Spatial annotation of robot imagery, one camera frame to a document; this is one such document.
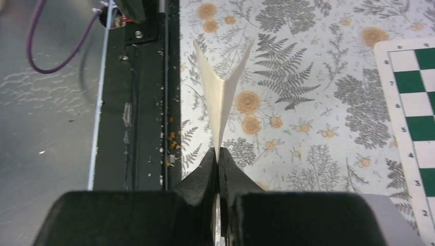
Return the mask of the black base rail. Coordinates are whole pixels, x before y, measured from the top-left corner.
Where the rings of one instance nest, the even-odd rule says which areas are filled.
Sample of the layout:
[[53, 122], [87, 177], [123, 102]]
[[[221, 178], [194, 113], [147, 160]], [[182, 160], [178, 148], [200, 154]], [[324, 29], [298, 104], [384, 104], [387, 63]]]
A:
[[169, 190], [182, 179], [180, 2], [111, 1], [88, 189]]

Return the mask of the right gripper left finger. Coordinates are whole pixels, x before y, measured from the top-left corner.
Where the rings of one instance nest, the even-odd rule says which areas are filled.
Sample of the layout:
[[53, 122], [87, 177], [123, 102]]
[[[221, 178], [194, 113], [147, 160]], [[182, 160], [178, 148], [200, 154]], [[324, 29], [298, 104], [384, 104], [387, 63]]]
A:
[[214, 245], [215, 150], [168, 191], [73, 191], [51, 207], [34, 245]]

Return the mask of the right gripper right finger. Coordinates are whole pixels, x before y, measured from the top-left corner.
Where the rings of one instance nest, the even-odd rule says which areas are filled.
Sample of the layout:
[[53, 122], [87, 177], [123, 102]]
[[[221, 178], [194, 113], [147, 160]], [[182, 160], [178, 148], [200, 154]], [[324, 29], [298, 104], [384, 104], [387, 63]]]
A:
[[386, 245], [368, 202], [346, 192], [265, 191], [226, 148], [218, 157], [227, 245]]

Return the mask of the floral table cloth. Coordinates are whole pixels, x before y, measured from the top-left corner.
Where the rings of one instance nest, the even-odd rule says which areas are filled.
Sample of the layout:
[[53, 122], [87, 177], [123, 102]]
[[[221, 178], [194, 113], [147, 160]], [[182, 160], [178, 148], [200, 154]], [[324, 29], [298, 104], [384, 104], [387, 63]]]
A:
[[181, 176], [212, 147], [194, 45], [226, 78], [252, 45], [223, 137], [270, 191], [387, 195], [434, 244], [400, 160], [376, 43], [434, 36], [434, 1], [180, 1]]

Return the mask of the green white chessboard mat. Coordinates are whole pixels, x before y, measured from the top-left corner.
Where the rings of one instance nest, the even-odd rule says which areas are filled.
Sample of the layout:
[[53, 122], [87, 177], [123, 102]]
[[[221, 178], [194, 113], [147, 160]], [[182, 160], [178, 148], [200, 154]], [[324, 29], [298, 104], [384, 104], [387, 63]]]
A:
[[378, 42], [374, 54], [419, 233], [434, 245], [434, 38]]

